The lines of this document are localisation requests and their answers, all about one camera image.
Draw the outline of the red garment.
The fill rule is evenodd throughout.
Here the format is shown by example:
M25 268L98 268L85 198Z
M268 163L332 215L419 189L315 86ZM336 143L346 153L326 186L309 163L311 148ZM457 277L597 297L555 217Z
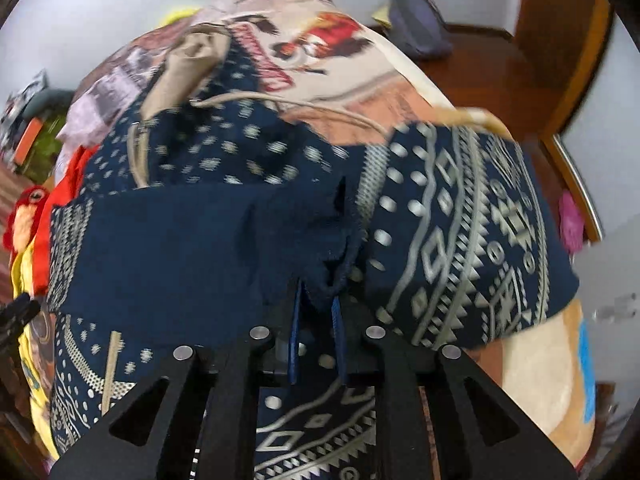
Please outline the red garment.
M64 177L55 185L43 206L32 251L32 284L36 296L46 296L48 293L51 252L55 237L55 215L59 209L68 206L79 196L88 162L97 151L99 151L97 146L93 148L81 146L75 151Z

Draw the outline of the orange shoe box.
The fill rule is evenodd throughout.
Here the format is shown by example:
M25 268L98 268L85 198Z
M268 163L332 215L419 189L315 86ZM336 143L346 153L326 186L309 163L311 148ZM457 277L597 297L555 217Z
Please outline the orange shoe box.
M17 147L14 152L13 162L16 166L22 166L28 156L29 151L37 140L39 133L43 127L43 122L40 118L34 117L27 124L20 142L17 143Z

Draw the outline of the grey green pillow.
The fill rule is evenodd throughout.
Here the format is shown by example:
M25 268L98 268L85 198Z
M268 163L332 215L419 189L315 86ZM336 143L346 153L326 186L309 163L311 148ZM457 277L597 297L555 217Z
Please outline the grey green pillow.
M73 102L74 92L47 88L35 94L22 110L22 118L30 122L48 110L67 110Z

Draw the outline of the red parrot plush toy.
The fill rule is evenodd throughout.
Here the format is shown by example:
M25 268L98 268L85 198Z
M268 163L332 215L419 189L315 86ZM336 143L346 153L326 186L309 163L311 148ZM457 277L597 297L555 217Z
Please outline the red parrot plush toy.
M14 259L34 238L49 191L41 185L26 188L16 201L2 236L2 244Z

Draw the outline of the navy patterned hooded sweater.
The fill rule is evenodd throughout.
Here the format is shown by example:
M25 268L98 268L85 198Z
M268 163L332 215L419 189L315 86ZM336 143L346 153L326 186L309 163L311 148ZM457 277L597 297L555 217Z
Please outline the navy patterned hooded sweater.
M440 120L333 145L227 29L192 41L222 52L185 89L168 56L55 215L52 477L574 478L469 358L577 292L523 149Z

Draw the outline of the pink slipper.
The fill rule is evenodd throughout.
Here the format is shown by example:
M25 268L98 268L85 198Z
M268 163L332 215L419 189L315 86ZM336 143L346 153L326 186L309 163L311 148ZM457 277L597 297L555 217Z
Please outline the pink slipper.
M564 191L559 199L560 237L566 251L575 255L584 246L585 222L572 194Z

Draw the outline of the yellow headboard cushion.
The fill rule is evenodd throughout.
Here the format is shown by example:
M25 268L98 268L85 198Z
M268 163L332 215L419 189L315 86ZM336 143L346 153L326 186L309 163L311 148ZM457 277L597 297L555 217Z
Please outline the yellow headboard cushion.
M183 8L171 10L160 20L160 27L176 23L189 25L192 23L194 16L200 11L201 8L198 6L184 6Z

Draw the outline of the printed newspaper pattern bedspread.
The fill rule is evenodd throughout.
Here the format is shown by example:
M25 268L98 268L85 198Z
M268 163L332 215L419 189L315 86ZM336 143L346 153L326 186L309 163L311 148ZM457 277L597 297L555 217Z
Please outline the printed newspaper pattern bedspread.
M438 117L448 104L416 64L381 35L338 10L332 0L217 0L132 40L82 81L58 134L62 148L46 183L58 203L78 190L89 156L174 43L204 23L231 28L256 64L262 90L328 102L325 112L302 110L300 117L334 144L378 142L372 129L349 125L337 117L338 110L360 113L387 126ZM267 44L296 32L310 32L318 39L340 32L367 45L360 53L329 61L323 76L289 75L268 54ZM572 464L584 461L594 431L594 385L587 375L588 344L576 296L541 326L475 346L472 357Z

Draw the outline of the wooden wardrobe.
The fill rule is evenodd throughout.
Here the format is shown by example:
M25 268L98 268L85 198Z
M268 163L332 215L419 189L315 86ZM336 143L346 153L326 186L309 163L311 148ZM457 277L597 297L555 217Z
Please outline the wooden wardrobe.
M521 0L514 42L542 85L538 139L563 133L582 104L612 19L608 0Z

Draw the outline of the grey blue backpack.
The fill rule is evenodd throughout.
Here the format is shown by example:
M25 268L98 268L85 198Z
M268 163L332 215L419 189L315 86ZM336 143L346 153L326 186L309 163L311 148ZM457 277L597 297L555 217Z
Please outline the grey blue backpack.
M388 19L388 39L409 58L450 55L448 29L434 0L390 0Z

